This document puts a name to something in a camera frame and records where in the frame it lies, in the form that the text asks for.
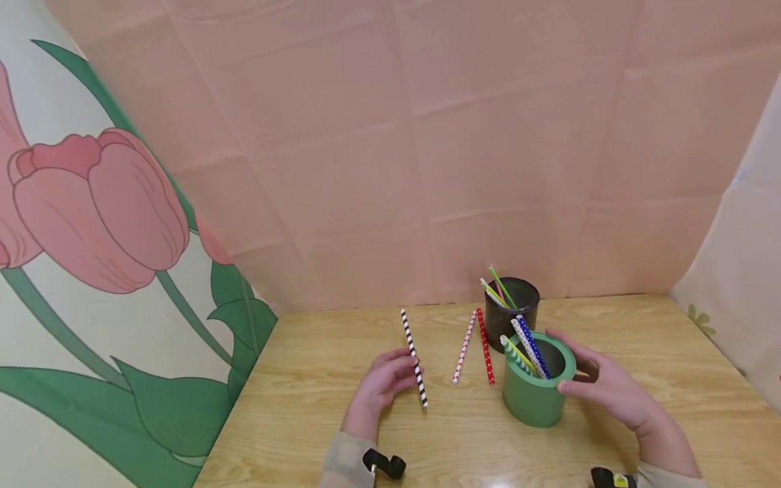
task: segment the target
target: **pencil cup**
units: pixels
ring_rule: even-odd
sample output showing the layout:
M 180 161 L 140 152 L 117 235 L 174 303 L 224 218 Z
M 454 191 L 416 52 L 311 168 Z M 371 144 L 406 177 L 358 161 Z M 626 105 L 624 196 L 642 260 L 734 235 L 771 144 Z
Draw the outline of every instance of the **pencil cup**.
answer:
M 531 376 L 505 355 L 505 388 L 502 397 L 516 419 L 532 427 L 552 427 L 562 419 L 566 399 L 556 390 L 556 385 L 564 379 L 575 377 L 575 356 L 560 340 L 547 334 L 532 332 L 532 337 L 551 372 L 551 379 Z M 510 341 L 516 345 L 520 342 L 517 335 L 510 337 Z M 526 355 L 523 346 L 518 349 Z
M 486 336 L 488 343 L 493 349 L 504 354 L 505 348 L 501 345 L 499 340 L 500 336 L 512 337 L 515 334 L 515 329 L 512 328 L 510 320 L 514 319 L 516 315 L 523 315 L 526 319 L 526 324 L 529 329 L 534 330 L 537 325 L 537 306 L 540 304 L 540 292 L 533 284 L 520 278 L 501 277 L 502 284 L 507 288 L 507 293 L 512 296 L 512 300 L 517 309 L 505 308 L 488 296 L 488 293 L 483 292 L 486 301 Z M 489 287 L 497 291 L 497 284 L 492 281 L 488 284 Z

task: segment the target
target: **straw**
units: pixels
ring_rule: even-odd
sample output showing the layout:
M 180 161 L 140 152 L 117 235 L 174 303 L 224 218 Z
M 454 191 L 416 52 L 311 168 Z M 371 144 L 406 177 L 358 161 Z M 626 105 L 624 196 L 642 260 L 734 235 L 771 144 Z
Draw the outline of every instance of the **straw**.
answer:
M 472 337 L 472 328 L 475 326 L 475 319 L 477 318 L 477 310 L 472 310 L 472 318 L 469 319 L 469 325 L 466 327 L 466 336 L 464 336 L 464 344 L 461 346 L 461 354 L 458 355 L 458 364 L 455 366 L 455 372 L 453 373 L 453 384 L 458 384 L 458 378 L 461 376 L 461 368 L 464 365 L 464 357 L 466 356 L 466 348 L 469 347 L 469 339 Z
M 418 359 L 418 352 L 415 350 L 415 343 L 412 342 L 412 332 L 409 330 L 409 322 L 407 321 L 407 312 L 401 309 L 401 321 L 404 323 L 404 334 L 407 336 L 407 345 L 409 346 L 409 354 Z M 420 392 L 420 402 L 423 407 L 429 406 L 429 399 L 426 396 L 426 388 L 423 386 L 423 372 L 420 371 L 420 360 L 415 363 L 415 379 L 418 382 L 418 391 Z
M 526 367 L 531 370 L 532 374 L 535 375 L 537 378 L 541 378 L 542 376 L 537 371 L 537 368 L 534 367 L 531 361 L 518 349 L 518 346 L 512 343 L 511 340 L 508 339 L 508 343 L 510 344 L 510 347 L 512 347 L 512 350 L 515 351 L 515 353 L 518 355 L 519 358 L 521 358 L 521 361 L 526 364 Z
M 526 364 L 526 358 L 518 351 L 518 348 L 505 336 L 504 334 L 499 336 L 501 345 L 505 347 L 505 356 L 512 359 L 521 370 L 529 376 L 536 376 L 529 365 Z
M 499 288 L 499 294 L 501 294 L 502 291 L 504 291 L 504 294 L 501 294 L 502 300 L 509 301 L 510 305 L 512 305 L 513 310 L 518 310 L 518 305 L 515 304 L 515 301 L 512 299 L 512 296 L 510 296 L 510 292 L 507 291 L 507 288 L 505 288 L 505 284 L 501 282 L 499 279 L 499 275 L 496 274 L 496 270 L 494 270 L 493 266 L 490 266 L 488 268 L 490 271 L 490 274 L 494 275 L 494 280 L 496 280 L 497 288 Z
M 504 307 L 504 308 L 509 309 L 509 307 L 507 306 L 507 303 L 505 303 L 504 300 L 499 298 L 499 295 L 496 294 L 496 292 L 494 291 L 493 288 L 488 286 L 488 283 L 486 283 L 486 280 L 484 280 L 483 278 L 480 278 L 480 284 L 483 285 L 483 289 L 486 291 L 488 296 L 494 299 L 494 301 L 496 302 L 496 305 L 499 305 L 500 307 Z
M 477 309 L 477 322 L 480 323 L 480 339 L 483 340 L 483 355 L 486 359 L 486 371 L 488 372 L 488 384 L 493 385 L 494 367 L 490 363 L 490 352 L 488 352 L 488 338 L 486 337 L 486 323 L 483 321 L 483 311 Z
M 551 378 L 551 372 L 547 370 L 547 365 L 545 364 L 545 361 L 542 359 L 542 354 L 540 354 L 540 350 L 537 349 L 537 342 L 534 341 L 534 338 L 532 337 L 532 331 L 529 329 L 528 324 L 526 324 L 526 319 L 523 318 L 523 315 L 516 315 L 516 319 L 518 319 L 518 322 L 520 322 L 521 327 L 523 328 L 523 332 L 526 334 L 526 337 L 529 338 L 529 342 L 532 344 L 532 349 L 534 350 L 534 354 L 537 355 L 537 357 L 540 359 L 540 364 L 542 365 L 541 372 L 547 377 L 547 379 Z
M 547 366 L 542 360 L 540 352 L 537 350 L 537 345 L 534 343 L 534 338 L 529 331 L 529 327 L 521 326 L 517 318 L 510 320 L 510 323 L 512 324 L 512 328 L 515 329 L 515 333 L 518 334 L 518 338 L 521 340 L 523 348 L 526 349 L 526 356 L 532 362 L 534 368 L 538 373 L 542 374 L 544 379 L 550 379 L 551 374 L 547 371 Z

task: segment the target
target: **pink fabric backdrop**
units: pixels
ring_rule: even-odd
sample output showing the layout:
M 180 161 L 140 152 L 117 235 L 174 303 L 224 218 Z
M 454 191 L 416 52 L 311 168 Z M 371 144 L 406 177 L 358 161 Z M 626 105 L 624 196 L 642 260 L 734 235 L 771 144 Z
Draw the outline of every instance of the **pink fabric backdrop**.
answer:
M 280 309 L 666 292 L 781 67 L 778 0 L 48 4 Z

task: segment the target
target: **cup rim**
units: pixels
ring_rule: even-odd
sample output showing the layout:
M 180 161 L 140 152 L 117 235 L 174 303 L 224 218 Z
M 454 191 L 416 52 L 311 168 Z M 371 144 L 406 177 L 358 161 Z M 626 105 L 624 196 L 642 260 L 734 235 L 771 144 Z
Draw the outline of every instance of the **cup rim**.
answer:
M 505 362 L 507 363 L 507 366 L 510 368 L 510 370 L 513 373 L 515 373 L 517 376 L 520 376 L 524 381 L 531 383 L 535 386 L 540 386 L 542 388 L 555 388 L 556 385 L 558 385 L 561 381 L 566 381 L 574 378 L 575 373 L 577 372 L 577 364 L 575 361 L 575 355 L 572 353 L 572 351 L 569 350 L 569 347 L 566 347 L 564 343 L 561 342 L 559 339 L 556 339 L 555 337 L 551 337 L 546 333 L 537 332 L 536 330 L 532 330 L 531 333 L 534 340 L 542 340 L 544 342 L 549 343 L 556 349 L 558 349 L 558 352 L 560 352 L 564 357 L 564 371 L 562 371 L 562 374 L 551 379 L 542 379 L 542 378 L 537 378 L 536 376 L 530 376 L 528 373 L 524 372 L 515 363 L 515 361 L 511 360 L 510 357 L 507 354 L 505 354 Z M 512 341 L 512 343 L 515 344 L 516 346 L 521 342 L 520 338 L 518 337 L 518 334 L 514 334 L 512 337 L 509 337 L 508 339 Z
M 527 281 L 527 280 L 525 280 L 523 278 L 516 278 L 515 276 L 499 276 L 499 279 L 502 280 L 502 281 L 505 281 L 505 280 L 515 280 L 515 281 L 522 281 L 522 282 L 524 282 L 525 284 L 527 284 L 533 290 L 533 292 L 534 292 L 534 299 L 532 300 L 532 303 L 528 304 L 526 307 L 505 308 L 505 307 L 502 307 L 501 305 L 499 305 L 498 303 L 495 303 L 494 300 L 488 295 L 488 292 L 483 290 L 483 298 L 485 298 L 485 300 L 487 300 L 487 303 L 490 302 L 498 310 L 501 310 L 503 312 L 513 313 L 513 314 L 516 314 L 516 315 L 518 315 L 518 314 L 525 314 L 527 312 L 531 312 L 532 310 L 534 310 L 535 308 L 540 306 L 540 291 L 537 289 L 537 287 L 535 287 L 529 281 Z M 492 284 L 494 285 L 494 287 L 496 287 L 496 280 L 491 280 L 491 281 L 488 282 L 488 286 L 489 287 Z

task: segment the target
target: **yellow straw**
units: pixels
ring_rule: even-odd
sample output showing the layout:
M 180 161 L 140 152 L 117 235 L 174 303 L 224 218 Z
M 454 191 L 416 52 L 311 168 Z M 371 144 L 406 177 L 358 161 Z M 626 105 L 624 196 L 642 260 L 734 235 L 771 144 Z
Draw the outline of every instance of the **yellow straw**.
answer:
M 521 358 L 521 361 L 526 363 L 526 367 L 529 368 L 529 371 L 533 372 L 534 375 L 537 378 L 539 378 L 540 377 L 540 373 L 537 371 L 537 368 L 534 367 L 534 365 L 531 363 L 531 361 L 526 359 L 526 356 L 521 354 L 521 351 L 518 350 L 518 347 L 515 344 L 513 344 L 512 341 L 509 340 L 509 339 L 507 339 L 507 344 L 510 344 L 510 347 L 512 347 L 515 350 L 515 353 L 518 355 L 519 358 Z
M 480 284 L 483 285 L 483 289 L 485 289 L 486 293 L 488 293 L 494 300 L 496 300 L 497 303 L 500 303 L 502 307 L 510 309 L 507 306 L 507 302 L 499 298 L 499 295 L 496 294 L 493 288 L 488 286 L 488 283 L 486 283 L 486 280 L 483 278 L 480 278 Z

